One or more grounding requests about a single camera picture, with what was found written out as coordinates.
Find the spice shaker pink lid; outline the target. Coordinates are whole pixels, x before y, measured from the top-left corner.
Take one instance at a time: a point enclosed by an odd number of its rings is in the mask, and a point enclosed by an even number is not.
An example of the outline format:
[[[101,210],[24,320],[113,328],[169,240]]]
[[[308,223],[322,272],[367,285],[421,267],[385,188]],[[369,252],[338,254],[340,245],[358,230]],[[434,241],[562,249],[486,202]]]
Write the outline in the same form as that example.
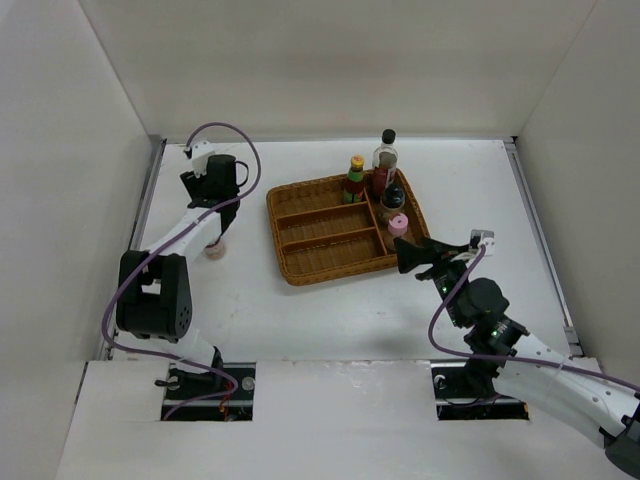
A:
[[[404,213],[399,213],[388,220],[387,230],[384,236],[385,247],[388,252],[395,252],[394,241],[397,238],[405,239],[409,231],[409,219]]]

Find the spice jar red white lid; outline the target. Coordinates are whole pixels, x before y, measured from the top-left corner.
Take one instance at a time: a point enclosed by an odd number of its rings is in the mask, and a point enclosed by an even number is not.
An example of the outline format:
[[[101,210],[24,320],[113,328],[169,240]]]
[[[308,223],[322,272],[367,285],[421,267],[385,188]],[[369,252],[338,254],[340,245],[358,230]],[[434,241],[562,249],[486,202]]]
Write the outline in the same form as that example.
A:
[[[226,246],[223,239],[219,239],[215,243],[207,245],[204,249],[205,256],[210,260],[219,260],[224,257]]]

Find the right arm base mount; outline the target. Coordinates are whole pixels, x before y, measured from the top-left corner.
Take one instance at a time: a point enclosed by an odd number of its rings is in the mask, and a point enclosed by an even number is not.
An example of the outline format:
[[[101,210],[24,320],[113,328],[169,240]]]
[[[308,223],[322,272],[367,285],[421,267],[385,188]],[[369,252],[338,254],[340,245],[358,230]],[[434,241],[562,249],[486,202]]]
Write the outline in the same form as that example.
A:
[[[498,394],[478,361],[437,360],[430,370],[440,421],[529,420],[528,406]]]

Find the dark sauce bottle black cap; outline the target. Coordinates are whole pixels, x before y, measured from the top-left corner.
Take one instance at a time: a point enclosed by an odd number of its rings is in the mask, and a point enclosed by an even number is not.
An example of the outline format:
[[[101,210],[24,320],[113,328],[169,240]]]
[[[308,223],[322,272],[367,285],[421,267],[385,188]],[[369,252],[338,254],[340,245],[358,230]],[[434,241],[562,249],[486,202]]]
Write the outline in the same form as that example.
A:
[[[385,129],[381,135],[381,144],[373,153],[372,191],[377,198],[383,195],[395,177],[398,163],[395,140],[396,131]]]

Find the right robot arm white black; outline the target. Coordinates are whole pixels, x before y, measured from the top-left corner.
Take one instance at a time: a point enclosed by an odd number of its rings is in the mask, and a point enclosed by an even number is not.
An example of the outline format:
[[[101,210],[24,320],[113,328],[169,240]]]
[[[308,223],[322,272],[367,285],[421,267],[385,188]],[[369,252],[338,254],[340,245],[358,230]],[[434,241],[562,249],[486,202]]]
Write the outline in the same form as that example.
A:
[[[463,380],[473,394],[507,396],[545,411],[604,451],[619,470],[639,476],[639,388],[628,381],[579,366],[548,347],[507,315],[509,302],[498,284],[471,276],[494,247],[489,231],[466,245],[429,238],[415,245],[394,241],[398,270],[434,283],[442,300],[438,314],[466,330]]]

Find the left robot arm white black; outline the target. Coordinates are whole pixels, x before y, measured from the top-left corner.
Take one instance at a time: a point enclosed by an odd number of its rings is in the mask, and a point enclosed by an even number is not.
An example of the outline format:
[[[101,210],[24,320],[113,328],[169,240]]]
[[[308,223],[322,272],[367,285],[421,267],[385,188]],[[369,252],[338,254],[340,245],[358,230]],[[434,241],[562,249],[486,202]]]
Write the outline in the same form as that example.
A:
[[[116,325],[147,350],[186,360],[190,386],[206,399],[233,384],[224,379],[219,350],[192,326],[194,307],[189,266],[199,256],[224,252],[223,235],[236,218],[239,204],[227,204],[244,185],[237,180],[240,161],[214,154],[180,175],[190,202],[181,220],[145,250],[129,250],[120,260],[119,281],[148,264],[126,287],[116,306]]]

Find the green bottle yellow cap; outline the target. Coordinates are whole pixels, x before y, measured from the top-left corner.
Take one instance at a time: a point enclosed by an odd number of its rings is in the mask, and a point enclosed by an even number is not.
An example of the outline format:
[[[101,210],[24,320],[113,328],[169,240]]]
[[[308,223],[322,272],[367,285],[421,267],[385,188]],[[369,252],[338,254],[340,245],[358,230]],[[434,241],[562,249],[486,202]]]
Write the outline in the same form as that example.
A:
[[[359,203],[364,196],[364,157],[354,155],[350,160],[350,168],[346,176],[343,201],[345,204]]]

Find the brown wicker divided tray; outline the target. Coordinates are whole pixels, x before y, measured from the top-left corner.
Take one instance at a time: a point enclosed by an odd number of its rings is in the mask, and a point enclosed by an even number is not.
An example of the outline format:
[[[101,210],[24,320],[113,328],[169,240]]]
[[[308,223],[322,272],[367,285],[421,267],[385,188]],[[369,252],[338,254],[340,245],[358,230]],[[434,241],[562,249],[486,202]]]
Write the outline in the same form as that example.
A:
[[[372,192],[364,173],[361,202],[343,202],[344,174],[274,187],[266,205],[279,269],[292,286],[306,286],[397,266],[385,244]]]

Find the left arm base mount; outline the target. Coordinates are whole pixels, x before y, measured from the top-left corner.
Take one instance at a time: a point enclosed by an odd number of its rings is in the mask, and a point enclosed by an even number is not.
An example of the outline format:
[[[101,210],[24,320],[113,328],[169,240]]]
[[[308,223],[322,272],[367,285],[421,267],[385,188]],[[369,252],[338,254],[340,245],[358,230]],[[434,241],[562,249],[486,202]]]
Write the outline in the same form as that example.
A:
[[[238,388],[227,391],[233,384],[208,372],[191,372],[171,364],[165,379],[154,384],[164,394],[160,419],[162,421],[242,422],[253,419],[256,392],[255,363],[226,363],[222,369],[233,377]]]

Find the pepper grinder black top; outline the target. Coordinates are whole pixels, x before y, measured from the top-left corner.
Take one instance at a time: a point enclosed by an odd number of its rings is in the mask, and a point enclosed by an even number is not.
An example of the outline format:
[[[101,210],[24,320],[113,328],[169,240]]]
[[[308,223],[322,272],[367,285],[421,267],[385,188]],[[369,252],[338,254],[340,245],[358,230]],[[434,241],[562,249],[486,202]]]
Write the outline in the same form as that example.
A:
[[[389,220],[403,211],[406,195],[404,189],[392,183],[387,186],[380,198],[377,210],[379,223],[386,226]]]

